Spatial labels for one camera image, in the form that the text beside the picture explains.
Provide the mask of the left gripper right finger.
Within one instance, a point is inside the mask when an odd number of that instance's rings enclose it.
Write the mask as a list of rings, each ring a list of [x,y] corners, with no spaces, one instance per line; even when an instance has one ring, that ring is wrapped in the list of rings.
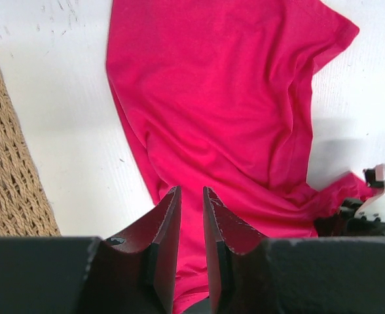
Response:
[[[267,237],[203,188],[203,221],[212,313],[277,313]]]

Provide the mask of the pink t shirt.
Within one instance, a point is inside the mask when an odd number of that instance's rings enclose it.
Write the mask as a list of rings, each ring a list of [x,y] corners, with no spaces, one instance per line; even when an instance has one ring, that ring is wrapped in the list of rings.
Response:
[[[203,188],[269,237],[373,192],[307,183],[312,78],[359,28],[321,1],[114,1],[107,77],[152,200],[182,189],[174,313],[209,294]]]

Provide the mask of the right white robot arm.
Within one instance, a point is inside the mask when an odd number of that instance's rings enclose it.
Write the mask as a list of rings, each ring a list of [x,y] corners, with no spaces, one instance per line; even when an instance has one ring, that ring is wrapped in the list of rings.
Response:
[[[364,176],[376,194],[365,201],[346,198],[336,214],[316,220],[320,237],[385,237],[385,164],[365,169]]]

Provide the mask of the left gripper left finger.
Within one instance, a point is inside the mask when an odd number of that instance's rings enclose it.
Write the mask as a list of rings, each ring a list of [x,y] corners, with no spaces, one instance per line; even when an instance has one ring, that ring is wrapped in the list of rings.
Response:
[[[171,313],[181,222],[181,189],[100,241],[78,313]]]

